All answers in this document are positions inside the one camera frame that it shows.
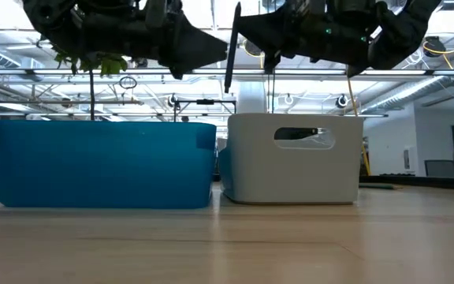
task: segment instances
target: wooden table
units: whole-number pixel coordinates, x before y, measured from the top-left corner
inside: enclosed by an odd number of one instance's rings
[[[454,190],[353,206],[187,211],[0,205],[0,283],[454,283]]]

